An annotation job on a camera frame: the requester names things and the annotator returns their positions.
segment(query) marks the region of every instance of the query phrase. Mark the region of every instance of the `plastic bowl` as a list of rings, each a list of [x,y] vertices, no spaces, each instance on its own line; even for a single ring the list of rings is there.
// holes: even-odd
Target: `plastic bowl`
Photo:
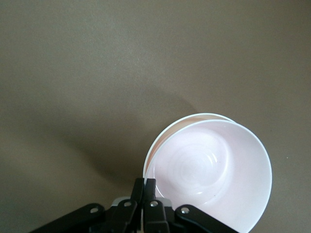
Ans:
[[[240,233],[262,216],[272,187],[267,151],[247,128],[229,120],[189,124],[162,141],[144,177],[173,209],[192,204]]]

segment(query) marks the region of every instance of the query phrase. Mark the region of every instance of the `table surface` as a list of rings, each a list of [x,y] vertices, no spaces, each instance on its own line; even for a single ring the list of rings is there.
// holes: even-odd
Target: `table surface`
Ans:
[[[194,113],[253,131],[272,164],[251,233],[311,231],[309,1],[0,3],[0,231],[127,196]]]

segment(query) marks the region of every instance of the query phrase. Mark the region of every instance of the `white bowl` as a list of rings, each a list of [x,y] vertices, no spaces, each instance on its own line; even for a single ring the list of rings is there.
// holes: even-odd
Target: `white bowl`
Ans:
[[[166,138],[144,177],[156,179],[156,196],[173,209],[192,204],[240,233],[262,216],[272,187],[263,144],[229,120],[202,120]]]

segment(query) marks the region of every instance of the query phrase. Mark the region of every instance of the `gray surface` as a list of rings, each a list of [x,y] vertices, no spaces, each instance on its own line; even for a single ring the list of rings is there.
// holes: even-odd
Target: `gray surface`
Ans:
[[[252,233],[311,231],[308,1],[0,3],[0,231],[129,195],[173,121],[225,115],[273,169]]]

